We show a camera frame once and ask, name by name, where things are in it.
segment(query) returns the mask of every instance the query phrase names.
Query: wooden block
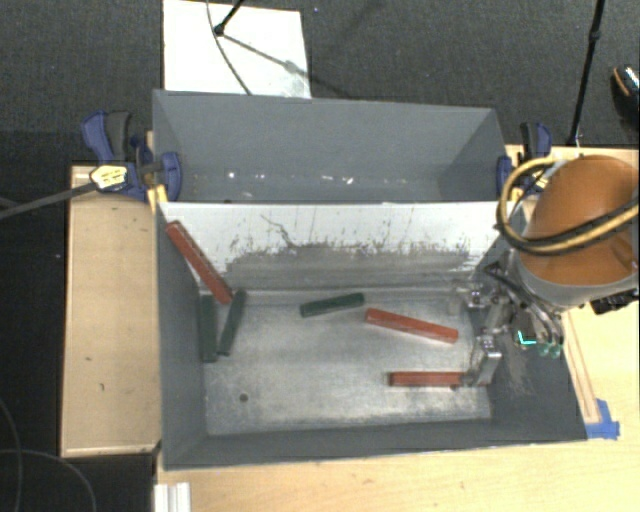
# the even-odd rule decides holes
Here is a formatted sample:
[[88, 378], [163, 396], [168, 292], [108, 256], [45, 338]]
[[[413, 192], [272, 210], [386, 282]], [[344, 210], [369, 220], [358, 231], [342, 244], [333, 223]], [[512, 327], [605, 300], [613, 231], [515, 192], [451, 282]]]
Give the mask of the wooden block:
[[216, 300], [220, 304], [229, 304], [233, 299], [231, 288], [220, 277], [213, 265], [209, 263], [184, 226], [178, 221], [171, 222], [165, 227], [165, 232], [184, 258], [191, 264], [207, 288], [211, 290]]
[[455, 343], [458, 341], [458, 330], [443, 325], [432, 324], [423, 320], [417, 320], [408, 316], [397, 315], [382, 311], [381, 309], [369, 308], [365, 316], [367, 323], [394, 329], [396, 331], [408, 332], [417, 336], [423, 336], [445, 343]]
[[573, 380], [573, 388], [576, 392], [576, 398], [580, 404], [582, 418], [586, 425], [600, 423], [602, 417], [596, 402], [596, 395], [591, 385], [591, 379], [587, 371], [587, 365], [584, 362], [578, 335], [572, 317], [573, 312], [562, 315], [562, 324], [564, 326], [564, 355], [567, 358], [567, 366]]
[[391, 372], [389, 386], [460, 386], [464, 372]]
[[244, 303], [247, 300], [247, 292], [244, 290], [238, 290], [233, 297], [229, 312], [227, 313], [227, 320], [224, 323], [222, 329], [222, 335], [220, 336], [220, 347], [218, 348], [218, 354], [223, 356], [231, 355], [231, 346], [233, 340], [236, 337], [236, 332], [242, 320], [244, 314]]
[[361, 293], [352, 293], [350, 295], [341, 295], [340, 297], [332, 297], [330, 299], [316, 300], [302, 304], [300, 306], [300, 315], [307, 318], [309, 316], [342, 311], [343, 309], [357, 308], [363, 304], [364, 295]]
[[200, 295], [198, 300], [198, 338], [200, 360], [215, 362], [218, 359], [218, 332], [216, 307], [211, 295]]

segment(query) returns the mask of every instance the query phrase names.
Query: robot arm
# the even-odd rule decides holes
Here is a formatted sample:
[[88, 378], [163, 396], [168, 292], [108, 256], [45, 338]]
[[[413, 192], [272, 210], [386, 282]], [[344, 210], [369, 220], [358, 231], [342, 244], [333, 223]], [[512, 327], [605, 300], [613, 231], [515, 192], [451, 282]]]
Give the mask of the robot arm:
[[605, 156], [570, 161], [552, 174], [528, 223], [521, 211], [507, 214], [518, 177], [540, 177], [554, 162], [531, 160], [509, 176], [497, 208], [497, 257], [485, 257], [459, 290], [476, 330], [468, 385], [491, 381], [500, 340], [555, 358], [562, 312], [638, 297], [638, 171], [630, 165]]

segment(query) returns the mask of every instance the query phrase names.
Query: black carpet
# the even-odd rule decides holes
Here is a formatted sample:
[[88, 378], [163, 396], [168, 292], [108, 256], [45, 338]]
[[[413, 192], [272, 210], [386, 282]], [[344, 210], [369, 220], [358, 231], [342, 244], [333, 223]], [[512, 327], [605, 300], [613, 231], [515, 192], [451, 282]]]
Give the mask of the black carpet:
[[[595, 1], [247, 5], [302, 12], [313, 96], [490, 106], [507, 142], [520, 141], [521, 122], [541, 121], [561, 143], [569, 135]], [[26, 201], [64, 189], [72, 162], [91, 158], [78, 124], [96, 109], [132, 112], [139, 133], [151, 126], [150, 91], [162, 86], [161, 2], [2, 0], [0, 19], [0, 197]], [[584, 144], [638, 143], [637, 131], [614, 108], [610, 76], [616, 65], [637, 67], [639, 21], [639, 2], [607, 2], [584, 106]], [[59, 435], [64, 234], [62, 205], [0, 224], [0, 397], [24, 446], [48, 453], [56, 453]], [[4, 420], [0, 425], [0, 449], [10, 448]], [[148, 503], [135, 498], [148, 495], [148, 459], [82, 465], [100, 510]], [[29, 471], [42, 467], [26, 464]], [[13, 461], [0, 460], [0, 510], [10, 506], [14, 471]], [[51, 489], [61, 485], [56, 478]], [[76, 491], [70, 495], [86, 506]], [[25, 505], [36, 503], [27, 501], [36, 499], [33, 492], [25, 492]], [[73, 509], [54, 503], [47, 510]]]

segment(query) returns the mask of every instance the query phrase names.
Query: red block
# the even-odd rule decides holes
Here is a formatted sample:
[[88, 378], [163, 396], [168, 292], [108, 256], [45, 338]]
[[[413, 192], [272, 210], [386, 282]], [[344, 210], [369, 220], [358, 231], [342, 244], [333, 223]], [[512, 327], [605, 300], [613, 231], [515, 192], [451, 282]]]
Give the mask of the red block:
[[191, 263], [193, 269], [200, 276], [207, 288], [211, 290], [216, 300], [220, 304], [229, 304], [231, 299], [233, 299], [231, 288], [229, 288], [229, 285], [220, 277], [220, 274], [213, 268], [213, 265], [209, 263], [184, 226], [180, 224], [180, 222], [175, 221], [167, 224], [164, 230], [182, 256]]
[[397, 315], [382, 311], [381, 309], [369, 308], [365, 316], [367, 323], [394, 329], [396, 331], [408, 332], [446, 343], [458, 341], [458, 330], [444, 325], [432, 324], [423, 320], [417, 320], [408, 316]]
[[389, 386], [460, 386], [463, 372], [391, 372]]

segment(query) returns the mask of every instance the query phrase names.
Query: black stand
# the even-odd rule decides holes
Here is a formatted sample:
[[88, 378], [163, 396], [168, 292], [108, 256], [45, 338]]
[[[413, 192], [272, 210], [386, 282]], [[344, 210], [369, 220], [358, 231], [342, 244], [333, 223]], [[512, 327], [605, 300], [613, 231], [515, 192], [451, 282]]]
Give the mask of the black stand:
[[217, 36], [223, 36], [224, 35], [224, 28], [227, 26], [227, 23], [229, 23], [229, 20], [231, 18], [233, 18], [233, 15], [236, 13], [236, 11], [238, 9], [240, 9], [240, 6], [244, 3], [244, 0], [238, 0], [235, 5], [231, 8], [231, 10], [229, 11], [229, 14], [227, 14], [227, 16], [222, 20], [222, 23], [216, 25], [215, 27], [213, 27], [213, 31]]
[[582, 68], [582, 81], [580, 82], [580, 92], [578, 93], [578, 101], [576, 102], [576, 110], [573, 114], [573, 124], [571, 125], [571, 134], [567, 139], [567, 146], [578, 145], [578, 130], [580, 125], [580, 117], [582, 115], [582, 105], [584, 104], [584, 96], [587, 92], [587, 82], [589, 81], [589, 73], [591, 71], [591, 62], [593, 61], [593, 53], [596, 49], [596, 43], [600, 39], [600, 22], [602, 21], [602, 13], [604, 11], [605, 0], [598, 0], [596, 11], [593, 14], [593, 22], [589, 31], [589, 48], [587, 49], [587, 58]]

